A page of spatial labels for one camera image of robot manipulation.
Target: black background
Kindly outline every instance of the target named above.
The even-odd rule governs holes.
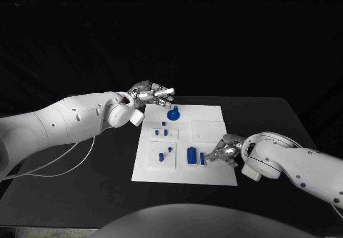
[[[1,113],[39,110],[72,94],[125,91],[150,80],[177,95],[284,98],[319,149],[343,157],[342,6],[3,3]]]

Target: blue cylinder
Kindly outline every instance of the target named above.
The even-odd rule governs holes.
[[[203,152],[200,153],[200,165],[205,165]]]
[[[159,156],[160,156],[160,161],[163,161],[163,153],[160,153]]]
[[[187,163],[196,165],[196,149],[195,149],[195,147],[187,148]]]
[[[179,117],[180,117],[180,112],[177,110],[177,106],[174,106],[173,110],[170,110],[167,113],[167,118],[169,120],[177,120]]]

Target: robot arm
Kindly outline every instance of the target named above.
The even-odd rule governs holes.
[[[245,140],[236,135],[225,135],[222,146],[205,158],[221,158],[236,167],[232,156],[238,151],[245,161],[242,173],[251,179],[258,181],[261,175],[277,179],[284,172],[300,189],[343,208],[342,159],[301,148],[297,142],[272,132],[252,135]]]
[[[135,126],[144,114],[135,109],[151,102],[170,109],[173,89],[143,81],[128,92],[105,92],[63,98],[42,110],[0,119],[0,181],[16,164],[37,151],[81,142],[104,130]]]

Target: table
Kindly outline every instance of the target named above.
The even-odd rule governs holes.
[[[288,102],[281,98],[176,96],[177,104],[222,107],[228,133],[249,136],[264,131],[293,138],[316,149]],[[223,206],[272,218],[319,236],[343,236],[343,221],[329,203],[301,191],[285,174],[252,181],[241,170],[238,186],[133,182],[140,128],[127,123],[95,138],[82,165],[53,178],[17,178],[0,201],[1,226],[101,228],[128,213],[172,203]],[[52,175],[72,168],[91,146],[81,142],[71,153],[39,173]],[[71,147],[52,147],[27,158],[20,172],[52,161]]]

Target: cable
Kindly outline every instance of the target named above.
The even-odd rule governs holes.
[[[340,217],[342,217],[342,219],[343,219],[343,215],[340,214],[340,212],[339,212],[339,210],[337,210],[336,206],[334,206],[334,205],[331,205],[331,206],[333,206],[333,208],[334,208],[334,210],[336,210],[336,212],[337,212],[339,216],[340,216]]]
[[[36,169],[33,169],[33,170],[25,172],[25,173],[20,174],[20,175],[10,175],[10,176],[7,176],[3,180],[6,180],[6,179],[13,179],[13,178],[17,178],[17,177],[20,177],[20,176],[25,176],[25,175],[30,174],[32,172],[36,172],[37,170],[40,170],[42,168],[45,168],[48,165],[50,165],[53,162],[56,162],[56,161],[69,153],[69,151],[74,149],[74,147],[75,147],[76,145],[78,145],[78,143],[76,143],[76,144],[72,146],[72,148],[63,153],[63,155],[62,155],[58,159],[55,159],[52,162],[49,162],[49,163],[45,164],[43,166],[37,167]]]
[[[95,141],[95,137],[92,138],[92,144],[91,144],[91,148],[89,148],[89,151],[88,151],[88,154],[86,154],[85,158],[82,159],[82,161],[79,162],[79,164],[78,164],[71,170],[68,170],[66,172],[63,172],[63,173],[61,173],[61,174],[58,174],[58,175],[35,175],[35,174],[26,174],[26,175],[39,176],[39,177],[56,177],[56,176],[59,176],[59,175],[63,175],[63,174],[69,173],[69,172],[82,164],[82,162],[84,162],[85,159],[88,158],[88,155],[89,155],[91,149],[92,149],[92,145],[94,145],[94,141]]]

